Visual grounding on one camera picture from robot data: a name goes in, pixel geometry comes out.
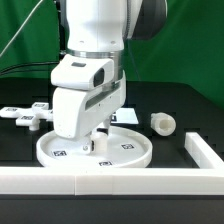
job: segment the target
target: green backdrop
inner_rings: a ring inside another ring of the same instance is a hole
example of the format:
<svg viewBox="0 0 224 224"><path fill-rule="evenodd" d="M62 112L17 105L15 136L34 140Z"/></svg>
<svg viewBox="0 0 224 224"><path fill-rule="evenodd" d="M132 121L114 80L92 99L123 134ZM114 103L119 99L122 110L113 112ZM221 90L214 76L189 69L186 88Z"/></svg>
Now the green backdrop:
<svg viewBox="0 0 224 224"><path fill-rule="evenodd" d="M0 1L0 52L38 1ZM224 108L224 1L168 0L168 8L167 23L153 40L126 43L127 79L186 83ZM52 0L45 0L0 58L0 70L58 60L58 50L56 10ZM50 72L29 73L29 77L49 76Z"/></svg>

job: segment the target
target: round platform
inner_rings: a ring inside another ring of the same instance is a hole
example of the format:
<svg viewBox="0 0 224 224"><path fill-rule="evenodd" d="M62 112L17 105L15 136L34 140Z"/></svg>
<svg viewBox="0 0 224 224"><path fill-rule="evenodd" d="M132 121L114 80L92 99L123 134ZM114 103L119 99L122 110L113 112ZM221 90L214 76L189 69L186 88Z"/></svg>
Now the round platform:
<svg viewBox="0 0 224 224"><path fill-rule="evenodd" d="M148 166L152 158L152 144L143 135L124 128L110 127L107 146L90 153L83 150L83 142L60 138L54 131L37 142L37 158L45 167L135 167Z"/></svg>

